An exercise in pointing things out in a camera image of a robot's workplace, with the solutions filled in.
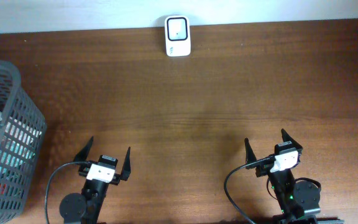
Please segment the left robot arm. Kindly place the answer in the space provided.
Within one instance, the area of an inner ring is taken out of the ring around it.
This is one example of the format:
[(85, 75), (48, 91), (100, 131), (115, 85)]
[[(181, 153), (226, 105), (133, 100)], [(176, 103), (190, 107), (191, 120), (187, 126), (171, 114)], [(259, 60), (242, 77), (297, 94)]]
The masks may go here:
[(120, 173), (116, 172), (118, 160), (115, 157), (101, 155), (97, 161), (87, 160), (93, 140), (91, 138), (73, 159), (85, 183), (80, 193), (71, 193), (62, 199), (59, 212), (64, 223), (97, 223), (109, 186), (127, 181), (131, 174), (130, 149)]

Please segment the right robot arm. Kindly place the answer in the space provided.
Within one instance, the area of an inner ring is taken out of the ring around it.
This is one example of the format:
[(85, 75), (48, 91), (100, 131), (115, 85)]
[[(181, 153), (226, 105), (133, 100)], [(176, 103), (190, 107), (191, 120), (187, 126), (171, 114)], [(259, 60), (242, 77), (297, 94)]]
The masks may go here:
[(246, 149), (246, 169), (255, 169), (257, 177), (268, 177), (267, 185), (275, 194), (281, 208), (280, 215), (273, 216), (274, 223), (344, 223), (338, 218), (317, 218), (321, 212), (321, 184), (306, 177), (294, 178), (292, 169), (300, 163), (303, 147), (284, 129), (283, 142), (276, 144), (274, 153), (257, 159), (248, 139), (244, 139)]

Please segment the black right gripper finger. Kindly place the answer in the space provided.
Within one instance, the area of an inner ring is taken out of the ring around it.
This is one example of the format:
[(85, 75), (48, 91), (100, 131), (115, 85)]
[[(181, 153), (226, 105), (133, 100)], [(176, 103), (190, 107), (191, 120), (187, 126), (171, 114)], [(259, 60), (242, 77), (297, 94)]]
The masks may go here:
[(255, 162), (257, 159), (256, 159), (256, 156), (255, 156), (252, 148), (251, 148), (248, 138), (244, 139), (244, 144), (245, 144), (245, 149), (246, 149), (246, 164)]
[(303, 146), (295, 141), (284, 129), (281, 129), (283, 142), (288, 142), (286, 147), (288, 149), (296, 149), (299, 153), (302, 153)]

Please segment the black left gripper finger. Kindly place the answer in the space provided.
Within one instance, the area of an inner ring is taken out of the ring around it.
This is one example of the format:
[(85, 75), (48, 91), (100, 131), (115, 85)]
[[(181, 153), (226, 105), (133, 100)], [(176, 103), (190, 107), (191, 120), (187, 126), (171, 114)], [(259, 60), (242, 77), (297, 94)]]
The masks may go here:
[(92, 136), (89, 141), (86, 143), (85, 147), (79, 151), (74, 157), (74, 162), (83, 162), (86, 161), (88, 154), (90, 153), (91, 147), (93, 145), (94, 137)]
[(127, 152), (126, 152), (126, 156), (124, 159), (124, 163), (122, 166), (122, 170), (121, 170), (121, 175), (120, 178), (123, 181), (127, 181), (130, 174), (131, 174), (131, 162), (130, 162), (130, 154), (131, 154), (131, 148), (129, 147)]

